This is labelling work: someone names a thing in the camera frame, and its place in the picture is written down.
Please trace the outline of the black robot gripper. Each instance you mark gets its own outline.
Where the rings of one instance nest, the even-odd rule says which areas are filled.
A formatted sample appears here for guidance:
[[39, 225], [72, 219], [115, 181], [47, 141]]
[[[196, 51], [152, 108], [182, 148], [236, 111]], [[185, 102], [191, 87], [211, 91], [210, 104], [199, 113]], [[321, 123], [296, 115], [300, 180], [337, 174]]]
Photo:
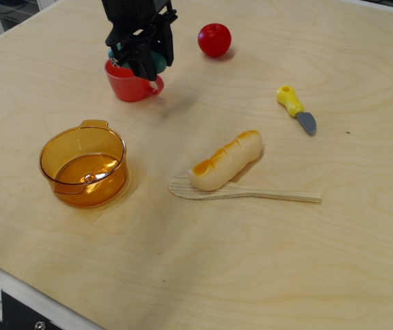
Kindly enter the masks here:
[[106, 46], [113, 51], [111, 62], [128, 63], [136, 77], [154, 81], [157, 70], [152, 52], [164, 57], [166, 65], [174, 60], [171, 24], [177, 11], [171, 1], [103, 1], [108, 21], [113, 25]]

